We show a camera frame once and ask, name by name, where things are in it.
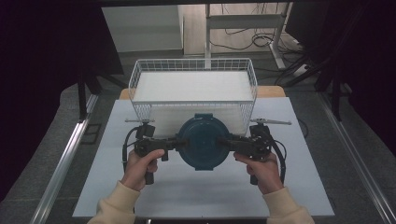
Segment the person's left hand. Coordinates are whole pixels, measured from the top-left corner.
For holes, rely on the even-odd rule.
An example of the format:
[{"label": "person's left hand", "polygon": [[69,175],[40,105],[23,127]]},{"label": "person's left hand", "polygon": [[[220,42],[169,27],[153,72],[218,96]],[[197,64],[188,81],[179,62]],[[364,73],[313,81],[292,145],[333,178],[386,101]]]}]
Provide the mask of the person's left hand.
[{"label": "person's left hand", "polygon": [[157,171],[157,159],[164,154],[163,149],[151,151],[147,156],[140,158],[134,150],[129,153],[125,174],[120,181],[127,188],[140,191],[146,186],[145,173]]}]

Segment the white wall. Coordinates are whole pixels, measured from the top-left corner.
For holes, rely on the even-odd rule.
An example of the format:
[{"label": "white wall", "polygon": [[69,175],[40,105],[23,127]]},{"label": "white wall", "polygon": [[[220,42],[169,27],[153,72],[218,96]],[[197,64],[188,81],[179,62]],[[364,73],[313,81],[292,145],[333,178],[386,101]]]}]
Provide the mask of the white wall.
[{"label": "white wall", "polygon": [[177,6],[103,7],[117,52],[182,49]]}]

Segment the person's right hand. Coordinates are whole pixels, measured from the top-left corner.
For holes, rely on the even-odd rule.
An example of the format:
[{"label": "person's right hand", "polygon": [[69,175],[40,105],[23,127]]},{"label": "person's right hand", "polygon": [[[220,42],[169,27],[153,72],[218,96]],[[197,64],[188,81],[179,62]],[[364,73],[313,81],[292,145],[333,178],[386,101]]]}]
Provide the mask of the person's right hand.
[{"label": "person's right hand", "polygon": [[271,153],[264,161],[254,161],[253,159],[234,153],[233,156],[247,165],[247,173],[255,175],[259,180],[259,190],[262,194],[272,193],[283,189],[280,181],[279,170],[277,167],[276,155]]}]

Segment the sleeve cuff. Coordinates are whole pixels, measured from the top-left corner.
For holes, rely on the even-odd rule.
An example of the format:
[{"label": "sleeve cuff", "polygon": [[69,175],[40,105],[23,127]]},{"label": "sleeve cuff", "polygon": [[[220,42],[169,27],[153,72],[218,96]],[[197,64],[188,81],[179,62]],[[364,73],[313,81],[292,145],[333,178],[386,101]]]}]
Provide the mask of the sleeve cuff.
[{"label": "sleeve cuff", "polygon": [[289,193],[287,187],[262,195],[270,210],[270,217],[283,217],[300,208]]},{"label": "sleeve cuff", "polygon": [[140,192],[129,189],[118,181],[117,186],[113,189],[113,192],[106,198],[106,200],[110,204],[116,204],[121,210],[132,211],[139,195]]}]

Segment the human hand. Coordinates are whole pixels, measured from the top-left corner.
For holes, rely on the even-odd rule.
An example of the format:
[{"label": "human hand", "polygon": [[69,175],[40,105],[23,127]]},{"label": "human hand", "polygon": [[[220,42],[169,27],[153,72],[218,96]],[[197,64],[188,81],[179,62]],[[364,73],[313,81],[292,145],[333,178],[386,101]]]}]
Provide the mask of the human hand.
[{"label": "human hand", "polygon": [[242,163],[247,165],[247,173],[255,175],[259,180],[259,190],[262,194],[272,193],[283,189],[280,181],[279,170],[277,167],[276,155],[270,153],[265,161],[254,161],[248,156],[234,153],[233,156]]},{"label": "human hand", "polygon": [[160,158],[165,151],[157,149],[151,151],[147,156],[140,158],[134,150],[129,153],[128,164],[126,165],[125,174],[120,181],[127,188],[140,191],[146,186],[145,173],[154,173],[157,171],[157,159]]}]

